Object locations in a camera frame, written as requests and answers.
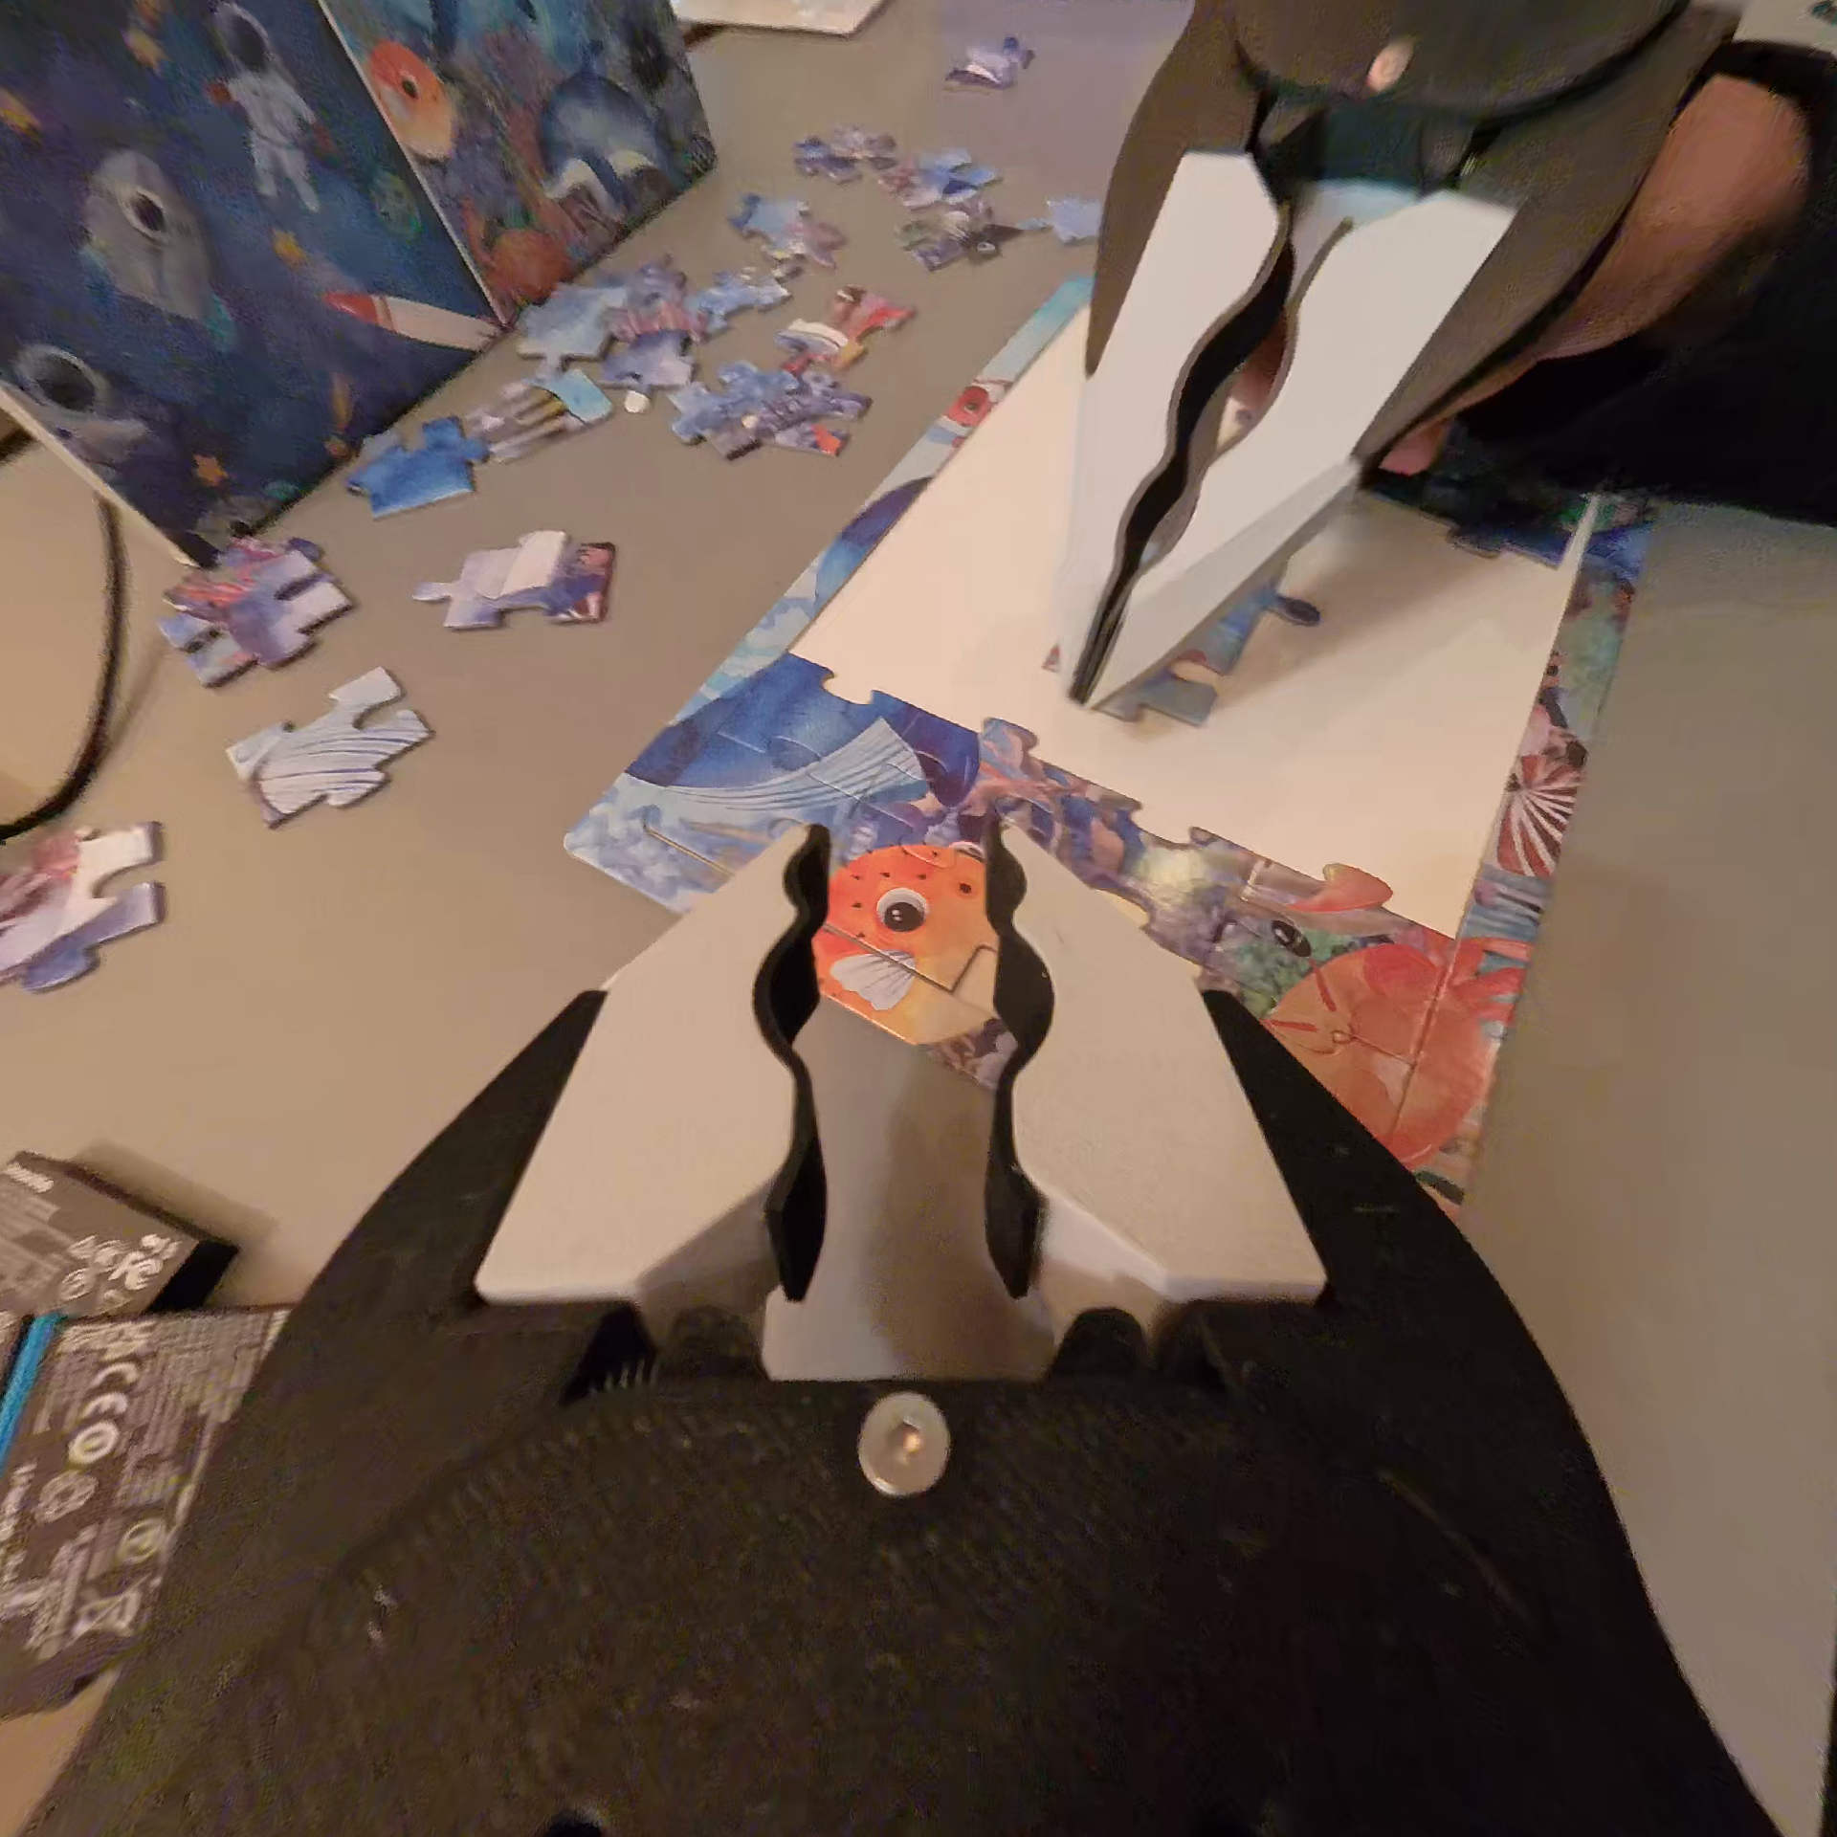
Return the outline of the black printed cardboard box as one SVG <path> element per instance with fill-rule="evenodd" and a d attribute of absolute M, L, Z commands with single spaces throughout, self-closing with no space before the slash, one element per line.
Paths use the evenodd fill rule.
<path fill-rule="evenodd" d="M 34 1323 L 5 1391 L 6 1720 L 60 1709 L 131 1652 L 205 1470 L 289 1313 Z"/>
<path fill-rule="evenodd" d="M 204 1305 L 236 1248 L 44 1155 L 2 1163 L 2 1307 L 13 1317 L 129 1318 Z"/>

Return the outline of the person's right forearm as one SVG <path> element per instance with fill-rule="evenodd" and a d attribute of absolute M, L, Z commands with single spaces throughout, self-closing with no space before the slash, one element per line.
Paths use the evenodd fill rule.
<path fill-rule="evenodd" d="M 1836 64 L 1740 36 L 1713 65 L 1806 128 L 1806 201 L 1725 306 L 1701 288 L 1686 333 L 1643 330 L 1565 358 L 1462 414 L 1490 464 L 1570 490 L 1647 491 L 1833 524 Z"/>

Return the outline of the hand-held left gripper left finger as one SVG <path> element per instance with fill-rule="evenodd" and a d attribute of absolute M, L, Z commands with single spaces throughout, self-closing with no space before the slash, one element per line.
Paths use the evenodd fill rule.
<path fill-rule="evenodd" d="M 831 837 L 795 824 L 609 978 L 512 1190 L 481 1301 L 746 1325 L 809 1297 L 828 1208 L 799 1035 L 821 1005 Z"/>

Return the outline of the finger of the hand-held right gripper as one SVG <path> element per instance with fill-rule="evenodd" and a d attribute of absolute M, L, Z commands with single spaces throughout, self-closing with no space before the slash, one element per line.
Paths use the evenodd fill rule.
<path fill-rule="evenodd" d="M 1282 208 L 1283 306 L 1222 394 L 1206 470 L 1147 549 L 1101 680 L 1111 697 L 1275 584 L 1393 441 L 1387 416 L 1421 416 L 1409 389 L 1513 224 L 1510 206 L 1457 189 L 1303 188 L 1296 215 Z"/>
<path fill-rule="evenodd" d="M 1209 461 L 1230 381 L 1275 325 L 1288 218 L 1246 152 L 1183 152 L 1160 203 L 1116 180 L 1101 227 L 1053 579 L 1062 688 L 1101 703 L 1147 549 Z"/>

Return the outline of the ocean jigsaw puzzle tray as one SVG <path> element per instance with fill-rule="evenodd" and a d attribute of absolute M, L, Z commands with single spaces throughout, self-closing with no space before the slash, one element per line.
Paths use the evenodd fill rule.
<path fill-rule="evenodd" d="M 1323 623 L 1257 629 L 1206 725 L 1074 703 L 1048 576 L 1089 291 L 1065 281 L 1024 321 L 670 723 L 797 654 L 844 701 L 1029 728 L 1166 839 L 1208 831 L 1311 879 L 1349 865 L 1442 933 L 1524 929 L 1532 965 L 1647 524 L 1594 509 L 1541 566 L 1465 552 L 1450 522 L 1364 491 L 1278 584 Z"/>

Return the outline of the orange pufferfish puzzle piece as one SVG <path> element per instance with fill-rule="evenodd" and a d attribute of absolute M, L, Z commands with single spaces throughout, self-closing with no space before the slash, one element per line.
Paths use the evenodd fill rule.
<path fill-rule="evenodd" d="M 954 993 L 996 952 L 987 860 L 973 841 L 902 841 L 833 867 L 819 974 L 883 1012 L 924 981 Z"/>

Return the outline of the illustrated puzzle box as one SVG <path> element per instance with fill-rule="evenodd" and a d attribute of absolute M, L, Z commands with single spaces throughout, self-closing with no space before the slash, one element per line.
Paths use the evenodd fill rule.
<path fill-rule="evenodd" d="M 5 410 L 185 560 L 717 164 L 661 2 L 5 2 Z"/>

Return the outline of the white paper sheet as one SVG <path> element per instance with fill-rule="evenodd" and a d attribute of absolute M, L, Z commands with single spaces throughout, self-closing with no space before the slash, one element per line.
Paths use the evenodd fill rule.
<path fill-rule="evenodd" d="M 687 33 L 769 30 L 804 36 L 853 36 L 885 2 L 671 2 Z"/>

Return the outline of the scattered loose puzzle pieces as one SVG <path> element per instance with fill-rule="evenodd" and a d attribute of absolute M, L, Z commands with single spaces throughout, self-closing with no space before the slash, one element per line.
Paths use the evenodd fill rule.
<path fill-rule="evenodd" d="M 775 335 L 844 285 L 912 306 L 850 384 L 868 394 L 844 451 L 766 444 L 723 456 L 671 433 L 676 410 L 533 427 L 521 456 L 468 465 L 470 491 L 377 517 L 346 474 L 272 533 L 299 575 L 281 610 L 340 601 L 306 649 L 218 686 L 154 627 L 102 782 L 52 839 L 5 845 L 5 984 L 44 994 L 168 914 L 177 952 L 142 956 L 185 1008 L 249 1003 L 332 952 L 413 970 L 489 903 L 486 947 L 527 968 L 559 952 L 535 880 L 612 769 L 661 728 L 836 535 L 948 396 L 1084 248 L 1029 227 L 1001 256 L 924 272 L 912 229 L 873 181 L 833 193 L 842 275 L 739 312 L 705 368 L 769 368 Z"/>

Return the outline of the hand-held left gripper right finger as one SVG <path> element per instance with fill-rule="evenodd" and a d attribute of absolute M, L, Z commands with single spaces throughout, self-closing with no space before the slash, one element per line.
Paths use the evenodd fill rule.
<path fill-rule="evenodd" d="M 1312 1304 L 1326 1266 L 1196 968 L 1019 827 L 987 848 L 999 1072 L 985 1181 L 1001 1286 L 1062 1347 L 1195 1304 Z"/>

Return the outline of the assembled crab whale puzzle pieces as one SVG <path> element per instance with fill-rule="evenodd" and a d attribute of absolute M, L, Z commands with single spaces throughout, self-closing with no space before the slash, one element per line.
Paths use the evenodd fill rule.
<path fill-rule="evenodd" d="M 895 697 L 844 701 L 797 654 L 657 735 L 593 831 L 606 872 L 681 912 L 795 821 L 828 831 L 833 867 L 902 841 L 987 853 L 998 824 L 1019 827 L 1138 907 L 1202 990 L 1237 1000 L 1403 1165 L 1462 1196 L 1524 985 L 1524 929 L 1442 933 L 1349 865 L 1311 879 L 1208 831 L 1166 839 L 1124 793 L 1044 759 L 1029 728 L 971 735 Z M 1015 1047 L 996 1018 L 996 952 L 954 993 L 918 981 L 883 1012 L 821 972 L 819 985 L 985 1087 Z"/>

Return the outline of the person's right hand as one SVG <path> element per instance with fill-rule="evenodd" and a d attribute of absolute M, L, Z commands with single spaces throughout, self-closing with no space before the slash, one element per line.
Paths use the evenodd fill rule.
<path fill-rule="evenodd" d="M 1713 77 L 1668 126 L 1615 235 L 1580 286 L 1510 353 L 1407 429 L 1377 467 L 1418 474 L 1458 417 L 1532 369 L 1657 330 L 1689 336 L 1780 252 L 1811 194 L 1811 133 L 1797 103 L 1743 77 Z"/>

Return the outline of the assembled coral reef puzzle pieces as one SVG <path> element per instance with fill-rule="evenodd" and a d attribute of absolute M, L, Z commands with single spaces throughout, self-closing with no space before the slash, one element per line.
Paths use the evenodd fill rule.
<path fill-rule="evenodd" d="M 1559 566 L 1575 538 L 1589 524 L 1594 509 L 1594 494 L 1505 496 L 1486 504 L 1481 515 L 1457 521 L 1450 543 L 1483 560 L 1513 556 L 1541 566 Z"/>

